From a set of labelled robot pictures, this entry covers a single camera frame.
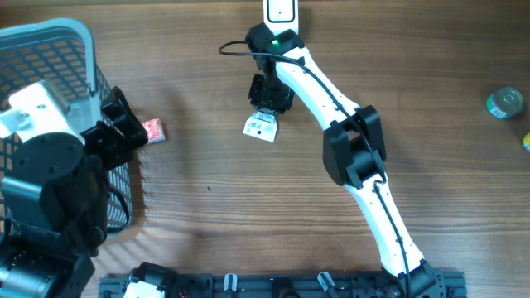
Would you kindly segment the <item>small red carton box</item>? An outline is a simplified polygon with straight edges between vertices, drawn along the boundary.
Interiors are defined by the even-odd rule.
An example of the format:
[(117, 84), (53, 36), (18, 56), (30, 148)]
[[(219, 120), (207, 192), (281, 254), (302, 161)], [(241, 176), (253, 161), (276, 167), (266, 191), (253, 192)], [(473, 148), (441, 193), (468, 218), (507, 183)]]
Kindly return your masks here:
[(147, 132), (148, 143), (164, 141), (165, 133), (160, 118), (153, 118), (142, 122), (142, 126)]

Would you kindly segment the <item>black red snack packet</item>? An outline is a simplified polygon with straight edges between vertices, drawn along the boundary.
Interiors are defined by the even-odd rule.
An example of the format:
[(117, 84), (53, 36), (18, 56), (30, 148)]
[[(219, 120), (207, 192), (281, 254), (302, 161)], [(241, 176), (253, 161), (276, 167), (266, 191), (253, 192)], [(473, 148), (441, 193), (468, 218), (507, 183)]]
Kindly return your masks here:
[(277, 120), (273, 112), (260, 108), (244, 124), (243, 134), (267, 142), (274, 142), (277, 135)]

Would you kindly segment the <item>silver tin can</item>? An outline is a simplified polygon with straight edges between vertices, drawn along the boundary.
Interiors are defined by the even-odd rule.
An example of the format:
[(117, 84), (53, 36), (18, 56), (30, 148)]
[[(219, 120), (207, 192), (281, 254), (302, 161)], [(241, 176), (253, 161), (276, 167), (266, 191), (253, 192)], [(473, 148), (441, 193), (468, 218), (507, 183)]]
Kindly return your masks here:
[(513, 87), (498, 89), (486, 101), (488, 111), (500, 119), (508, 119), (521, 113), (523, 106), (523, 96)]

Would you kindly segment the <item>yellow capped bottle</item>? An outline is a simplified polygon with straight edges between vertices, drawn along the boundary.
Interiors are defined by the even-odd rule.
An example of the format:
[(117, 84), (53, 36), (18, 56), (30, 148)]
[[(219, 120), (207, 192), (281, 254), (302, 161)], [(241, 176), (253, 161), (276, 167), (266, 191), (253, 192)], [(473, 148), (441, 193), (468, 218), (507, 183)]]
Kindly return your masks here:
[(530, 133), (527, 133), (523, 138), (523, 147), (526, 151), (530, 152)]

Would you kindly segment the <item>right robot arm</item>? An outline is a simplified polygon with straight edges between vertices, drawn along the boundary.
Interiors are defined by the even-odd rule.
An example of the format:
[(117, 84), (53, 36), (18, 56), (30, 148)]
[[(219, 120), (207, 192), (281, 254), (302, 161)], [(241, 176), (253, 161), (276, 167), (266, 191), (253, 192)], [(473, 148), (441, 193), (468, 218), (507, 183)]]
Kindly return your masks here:
[(273, 139), (276, 116), (299, 97), (323, 130), (326, 172), (352, 195), (375, 239), (388, 279), (386, 294), (440, 294), (441, 274), (417, 248), (393, 202), (377, 110), (371, 105), (361, 108), (345, 97), (316, 66), (294, 30), (275, 33), (262, 22), (249, 30), (243, 42), (259, 69), (248, 92), (256, 112), (245, 131)]

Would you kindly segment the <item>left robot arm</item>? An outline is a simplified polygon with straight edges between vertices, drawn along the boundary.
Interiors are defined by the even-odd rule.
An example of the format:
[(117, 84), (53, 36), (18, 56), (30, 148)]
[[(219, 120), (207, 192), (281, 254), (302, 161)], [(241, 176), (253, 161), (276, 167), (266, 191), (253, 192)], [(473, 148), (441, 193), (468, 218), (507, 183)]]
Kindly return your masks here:
[(67, 102), (44, 82), (13, 94), (1, 134), (21, 145), (1, 192), (4, 297), (78, 297), (94, 274), (93, 257), (113, 233), (108, 203), (120, 192), (108, 173), (148, 141), (123, 91), (110, 90), (104, 120), (76, 132)]

